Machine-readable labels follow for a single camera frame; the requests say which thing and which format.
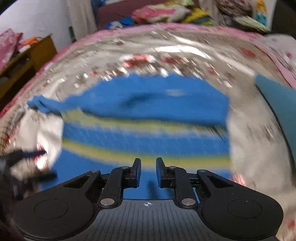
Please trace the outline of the pink floral folded quilt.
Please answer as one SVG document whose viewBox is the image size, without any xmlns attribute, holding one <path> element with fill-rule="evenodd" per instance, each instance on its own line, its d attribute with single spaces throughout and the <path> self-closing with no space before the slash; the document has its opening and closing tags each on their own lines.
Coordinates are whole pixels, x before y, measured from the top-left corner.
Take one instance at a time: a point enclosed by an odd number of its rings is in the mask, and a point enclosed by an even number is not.
<svg viewBox="0 0 296 241">
<path fill-rule="evenodd" d="M 134 10 L 132 18 L 137 24 L 178 23 L 189 13 L 190 9 L 182 5 L 155 4 Z"/>
</svg>

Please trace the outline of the wooden bedside cabinet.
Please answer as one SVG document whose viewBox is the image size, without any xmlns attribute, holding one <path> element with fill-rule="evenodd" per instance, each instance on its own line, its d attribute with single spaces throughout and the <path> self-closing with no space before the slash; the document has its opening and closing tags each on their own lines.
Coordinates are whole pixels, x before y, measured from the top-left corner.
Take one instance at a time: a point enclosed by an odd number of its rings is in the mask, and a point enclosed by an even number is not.
<svg viewBox="0 0 296 241">
<path fill-rule="evenodd" d="M 1 70 L 1 97 L 31 68 L 38 72 L 57 54 L 51 35 L 32 44 L 27 50 L 16 54 Z"/>
</svg>

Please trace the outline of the beige curtain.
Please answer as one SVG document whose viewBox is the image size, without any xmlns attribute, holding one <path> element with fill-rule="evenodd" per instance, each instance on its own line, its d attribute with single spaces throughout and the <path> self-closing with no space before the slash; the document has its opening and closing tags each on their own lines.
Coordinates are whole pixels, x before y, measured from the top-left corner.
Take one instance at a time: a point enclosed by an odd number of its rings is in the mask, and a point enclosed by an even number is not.
<svg viewBox="0 0 296 241">
<path fill-rule="evenodd" d="M 97 32 L 90 0 L 67 0 L 67 5 L 76 40 Z"/>
</svg>

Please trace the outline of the silver floral bedspread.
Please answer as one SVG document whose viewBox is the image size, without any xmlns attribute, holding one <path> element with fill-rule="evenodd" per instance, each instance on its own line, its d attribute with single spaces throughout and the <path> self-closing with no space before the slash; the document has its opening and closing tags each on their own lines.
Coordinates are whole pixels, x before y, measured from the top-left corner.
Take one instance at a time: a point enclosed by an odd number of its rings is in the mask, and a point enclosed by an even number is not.
<svg viewBox="0 0 296 241">
<path fill-rule="evenodd" d="M 1 240 L 295 240 L 295 151 L 255 77 L 295 90 L 295 76 L 257 44 L 263 36 L 231 28 L 156 24 L 100 31 L 57 54 L 1 112 L 1 155 L 46 154 L 1 161 Z M 230 178 L 188 173 L 196 208 L 167 199 L 125 198 L 100 208 L 99 170 L 57 183 L 24 183 L 56 172 L 62 119 L 29 108 L 36 95 L 61 101 L 117 77 L 205 80 L 229 98 Z"/>
</svg>

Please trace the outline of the maroon sofa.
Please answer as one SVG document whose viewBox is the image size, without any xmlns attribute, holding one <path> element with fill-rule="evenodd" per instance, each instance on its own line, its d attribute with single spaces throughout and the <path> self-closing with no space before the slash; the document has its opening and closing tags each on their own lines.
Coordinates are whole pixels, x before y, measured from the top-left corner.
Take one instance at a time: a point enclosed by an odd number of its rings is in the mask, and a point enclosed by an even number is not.
<svg viewBox="0 0 296 241">
<path fill-rule="evenodd" d="M 96 23 L 99 29 L 103 29 L 111 21 L 118 21 L 122 18 L 130 16 L 136 9 L 140 9 L 146 5 L 160 4 L 164 2 L 165 1 L 158 0 L 128 0 L 105 4 L 104 6 L 98 8 L 95 12 Z"/>
</svg>

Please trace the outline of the dark floral bundle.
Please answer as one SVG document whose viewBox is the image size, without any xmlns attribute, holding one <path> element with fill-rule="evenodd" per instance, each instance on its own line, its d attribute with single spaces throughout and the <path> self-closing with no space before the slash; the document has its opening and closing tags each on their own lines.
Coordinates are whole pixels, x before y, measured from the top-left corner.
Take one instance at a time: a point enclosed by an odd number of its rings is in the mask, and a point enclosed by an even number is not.
<svg viewBox="0 0 296 241">
<path fill-rule="evenodd" d="M 217 0 L 216 5 L 229 16 L 247 16 L 252 12 L 250 1 L 245 0 Z"/>
</svg>

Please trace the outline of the blue striped knit sweater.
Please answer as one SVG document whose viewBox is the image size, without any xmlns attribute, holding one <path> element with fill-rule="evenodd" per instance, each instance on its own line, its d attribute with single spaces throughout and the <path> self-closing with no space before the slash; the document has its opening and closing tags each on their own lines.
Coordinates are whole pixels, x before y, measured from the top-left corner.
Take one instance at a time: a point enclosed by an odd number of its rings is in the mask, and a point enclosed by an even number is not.
<svg viewBox="0 0 296 241">
<path fill-rule="evenodd" d="M 50 166 L 62 183 L 91 170 L 106 174 L 141 159 L 137 189 L 125 198 L 167 199 L 156 159 L 194 173 L 230 178 L 229 98 L 205 80 L 132 74 L 57 101 L 36 95 L 29 108 L 62 119 L 61 152 Z"/>
</svg>

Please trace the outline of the white floral pillow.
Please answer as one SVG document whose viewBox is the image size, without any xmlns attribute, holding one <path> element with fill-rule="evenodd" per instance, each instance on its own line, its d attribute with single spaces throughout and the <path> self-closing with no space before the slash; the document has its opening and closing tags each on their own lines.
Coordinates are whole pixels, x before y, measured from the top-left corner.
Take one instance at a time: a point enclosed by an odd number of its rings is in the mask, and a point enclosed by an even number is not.
<svg viewBox="0 0 296 241">
<path fill-rule="evenodd" d="M 285 34 L 269 34 L 256 42 L 273 52 L 288 69 L 295 71 L 295 38 Z"/>
</svg>

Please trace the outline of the yellow green folded clothes stack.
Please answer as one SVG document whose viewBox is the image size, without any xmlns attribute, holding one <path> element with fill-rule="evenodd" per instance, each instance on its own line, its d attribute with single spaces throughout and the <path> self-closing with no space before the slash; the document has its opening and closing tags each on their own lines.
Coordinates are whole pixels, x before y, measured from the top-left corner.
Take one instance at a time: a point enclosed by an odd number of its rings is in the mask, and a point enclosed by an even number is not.
<svg viewBox="0 0 296 241">
<path fill-rule="evenodd" d="M 210 14 L 200 8 L 193 8 L 181 22 L 203 26 L 212 26 L 214 24 L 214 20 Z"/>
</svg>

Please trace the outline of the teal folded garment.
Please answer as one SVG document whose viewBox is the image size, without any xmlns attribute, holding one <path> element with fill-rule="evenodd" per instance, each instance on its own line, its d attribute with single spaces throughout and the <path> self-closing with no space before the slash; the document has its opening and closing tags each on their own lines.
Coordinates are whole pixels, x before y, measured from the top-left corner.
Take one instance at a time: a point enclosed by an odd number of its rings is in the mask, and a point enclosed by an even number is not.
<svg viewBox="0 0 296 241">
<path fill-rule="evenodd" d="M 273 110 L 292 151 L 295 151 L 295 90 L 262 75 L 255 84 Z"/>
</svg>

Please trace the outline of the blue crumpled cloth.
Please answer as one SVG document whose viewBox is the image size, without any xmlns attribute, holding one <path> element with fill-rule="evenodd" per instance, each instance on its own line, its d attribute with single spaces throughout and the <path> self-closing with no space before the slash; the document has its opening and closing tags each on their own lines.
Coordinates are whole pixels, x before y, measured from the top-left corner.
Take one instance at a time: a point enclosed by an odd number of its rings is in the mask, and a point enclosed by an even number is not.
<svg viewBox="0 0 296 241">
<path fill-rule="evenodd" d="M 131 16 L 128 16 L 126 18 L 122 18 L 117 21 L 111 21 L 104 28 L 108 30 L 116 30 L 116 29 L 123 29 L 126 27 L 132 27 L 134 25 L 135 25 L 135 21 Z"/>
</svg>

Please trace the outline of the light green folded cloth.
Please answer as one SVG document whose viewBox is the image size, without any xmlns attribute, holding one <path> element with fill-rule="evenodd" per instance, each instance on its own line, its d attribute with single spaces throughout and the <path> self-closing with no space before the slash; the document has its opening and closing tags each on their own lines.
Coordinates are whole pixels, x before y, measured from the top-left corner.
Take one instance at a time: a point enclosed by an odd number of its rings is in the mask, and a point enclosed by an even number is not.
<svg viewBox="0 0 296 241">
<path fill-rule="evenodd" d="M 269 33 L 270 28 L 249 16 L 236 16 L 233 18 L 237 24 L 247 27 L 248 29 L 256 29 L 260 32 Z"/>
</svg>

